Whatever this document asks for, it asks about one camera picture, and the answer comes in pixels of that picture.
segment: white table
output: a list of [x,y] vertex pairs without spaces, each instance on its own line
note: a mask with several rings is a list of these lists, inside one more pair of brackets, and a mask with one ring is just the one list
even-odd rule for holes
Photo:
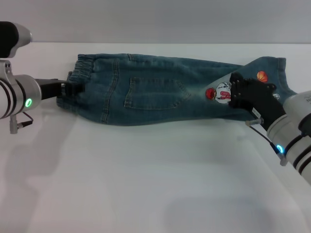
[[[79,53],[286,57],[290,88],[311,89],[311,45],[33,43],[13,73],[65,79]],[[55,99],[29,113],[34,125],[16,135],[0,121],[1,233],[311,232],[311,187],[243,122],[106,126]]]

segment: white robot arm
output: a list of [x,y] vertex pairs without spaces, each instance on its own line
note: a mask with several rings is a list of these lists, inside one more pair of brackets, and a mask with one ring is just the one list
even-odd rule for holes
[[230,77],[232,108],[247,110],[254,118],[246,122],[260,124],[270,139],[270,145],[311,184],[311,91],[287,98],[282,106],[273,97],[276,86],[254,79],[244,79],[239,73]]
[[[32,34],[25,27],[11,22],[0,22],[0,58],[11,58],[19,47],[29,44]],[[8,60],[0,60],[0,119],[10,117],[10,132],[32,124],[18,123],[16,115],[25,113],[39,105],[41,100],[66,95],[73,96],[84,91],[81,84],[68,83],[57,79],[34,79],[29,75],[13,75]]]

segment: blue indicator light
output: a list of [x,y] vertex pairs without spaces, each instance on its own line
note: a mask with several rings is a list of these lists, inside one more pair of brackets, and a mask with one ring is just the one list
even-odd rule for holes
[[284,149],[283,149],[283,147],[282,146],[280,146],[280,145],[277,145],[276,146],[276,148],[281,152],[281,153],[283,153],[284,152]]

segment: pocket stitching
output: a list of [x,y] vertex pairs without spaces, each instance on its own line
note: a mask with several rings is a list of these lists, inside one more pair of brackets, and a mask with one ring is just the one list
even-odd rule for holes
[[144,79],[144,78],[137,78],[137,77],[133,77],[130,80],[130,89],[125,97],[125,102],[124,102],[124,107],[126,108],[133,108],[133,109],[141,109],[141,110],[168,110],[168,109],[173,109],[173,108],[177,108],[181,102],[185,101],[186,99],[188,99],[190,97],[190,93],[186,91],[185,86],[179,81],[179,80],[175,80],[175,79],[167,79],[170,81],[174,81],[177,83],[179,89],[181,90],[181,92],[183,94],[185,94],[185,96],[183,96],[179,101],[175,102],[174,104],[168,106],[167,108],[147,108],[147,107],[133,107],[132,106],[132,98],[130,97],[130,95],[133,93],[133,89],[135,88],[134,84],[136,83],[135,80],[139,80],[139,79]]

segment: denim pants leg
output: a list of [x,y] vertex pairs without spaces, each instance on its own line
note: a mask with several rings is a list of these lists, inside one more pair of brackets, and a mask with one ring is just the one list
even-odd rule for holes
[[261,57],[245,65],[138,54],[79,55],[68,81],[84,83],[76,97],[58,106],[89,120],[143,125],[203,118],[252,119],[228,102],[230,73],[274,83],[280,101],[295,94],[286,82],[284,58]]

